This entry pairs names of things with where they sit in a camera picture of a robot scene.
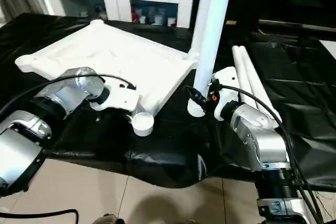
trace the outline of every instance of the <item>white pole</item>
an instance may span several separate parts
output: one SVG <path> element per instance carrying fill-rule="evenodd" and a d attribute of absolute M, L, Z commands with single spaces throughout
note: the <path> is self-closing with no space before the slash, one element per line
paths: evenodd
<path fill-rule="evenodd" d="M 243 62 L 243 57 L 242 57 L 240 48 L 238 46 L 233 46 L 232 54 L 233 54 L 233 60 L 235 62 L 237 75 L 238 75 L 239 86 L 241 89 L 252 94 L 252 89 L 250 86 L 250 82 L 248 80 L 248 76 L 247 76 L 247 72 L 245 69 L 245 65 Z M 257 104 L 255 100 L 253 100 L 251 97 L 248 97 L 244 94 L 240 94 L 240 97 L 241 97 L 241 100 L 245 102 L 246 104 L 252 106 L 255 109 L 257 108 Z"/>
<path fill-rule="evenodd" d="M 253 66 L 253 63 L 250 59 L 250 56 L 246 50 L 246 48 L 244 46 L 240 46 L 239 47 L 241 55 L 243 57 L 243 62 L 245 65 L 245 69 L 247 72 L 247 76 L 249 79 L 249 82 L 251 84 L 251 88 L 252 88 L 252 92 L 253 95 L 255 95 L 257 98 L 261 99 L 267 106 L 269 106 L 270 109 L 273 110 L 273 112 L 277 115 L 277 117 L 279 117 L 279 119 L 281 120 L 281 117 L 278 113 L 278 111 L 276 111 L 271 103 L 271 100 L 268 97 L 268 94 L 266 93 L 266 90 L 259 78 L 259 75 L 256 71 L 256 69 Z M 271 114 L 263 107 L 261 106 L 259 103 L 257 103 L 258 109 L 260 111 L 262 111 L 263 113 L 269 115 L 271 118 L 273 118 L 273 116 L 271 116 Z"/>
<path fill-rule="evenodd" d="M 204 34 L 201 43 L 201 54 L 197 65 L 194 88 L 204 97 L 208 96 L 208 84 L 214 70 L 218 45 L 221 39 L 226 9 L 229 0 L 208 0 L 209 8 L 204 24 Z M 188 102 L 189 114 L 195 117 L 204 116 L 202 108 L 191 99 Z"/>
<path fill-rule="evenodd" d="M 209 10 L 209 0 L 199 0 L 197 18 L 195 23 L 193 41 L 191 44 L 191 48 L 189 50 L 190 59 L 195 63 L 195 68 L 197 67 L 197 63 L 199 60 L 199 56 L 201 54 L 201 44 L 204 34 L 204 27 L 206 22 L 206 16 Z"/>

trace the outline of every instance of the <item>black plastic sheet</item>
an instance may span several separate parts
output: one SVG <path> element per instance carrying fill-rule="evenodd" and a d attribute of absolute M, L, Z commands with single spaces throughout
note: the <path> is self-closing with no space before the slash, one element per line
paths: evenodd
<path fill-rule="evenodd" d="M 20 72 L 14 63 L 16 58 L 32 54 L 89 22 L 24 14 L 1 28 L 0 106 L 44 81 L 34 73 Z M 184 52 L 188 52 L 192 40 L 192 34 L 182 28 L 117 21 L 107 24 Z M 226 30 L 215 70 L 233 66 L 231 45 L 247 46 L 293 137 L 296 156 L 308 181 L 315 189 L 332 190 L 336 186 L 336 61 L 316 40 L 243 37 L 235 28 Z M 211 114 L 200 119 L 188 114 L 183 86 L 192 85 L 194 75 L 192 71 L 185 78 L 155 117 L 150 136 L 136 136 L 120 112 L 92 111 L 84 103 L 60 125 L 62 130 L 48 144 L 52 146 L 47 151 L 49 157 L 171 188 L 186 187 L 211 176 L 252 181 L 244 147 L 228 125 L 217 122 Z"/>

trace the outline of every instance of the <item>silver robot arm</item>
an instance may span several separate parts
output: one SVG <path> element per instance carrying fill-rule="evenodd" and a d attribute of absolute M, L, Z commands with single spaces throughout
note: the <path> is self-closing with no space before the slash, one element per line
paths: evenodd
<path fill-rule="evenodd" d="M 213 112 L 218 121 L 229 123 L 243 143 L 254 173 L 259 214 L 266 219 L 263 223 L 315 223 L 293 184 L 285 141 L 274 129 L 275 120 L 239 102 L 238 92 L 223 89 L 222 85 L 239 88 L 233 67 L 213 75 L 208 97 L 192 87 L 187 91 L 206 113 Z"/>
<path fill-rule="evenodd" d="M 230 126 L 237 133 L 248 153 L 255 175 L 259 214 L 265 223 L 290 220 L 292 223 L 314 223 L 304 200 L 290 184 L 293 174 L 282 137 L 274 130 L 269 116 L 242 104 L 232 113 Z"/>
<path fill-rule="evenodd" d="M 69 69 L 61 77 L 95 74 L 89 67 Z M 95 110 L 133 110 L 139 99 L 135 90 L 120 89 L 125 100 L 114 99 L 101 77 L 78 77 L 45 86 L 22 110 L 0 123 L 0 197 L 28 189 L 28 184 L 44 161 L 43 146 L 84 100 Z"/>

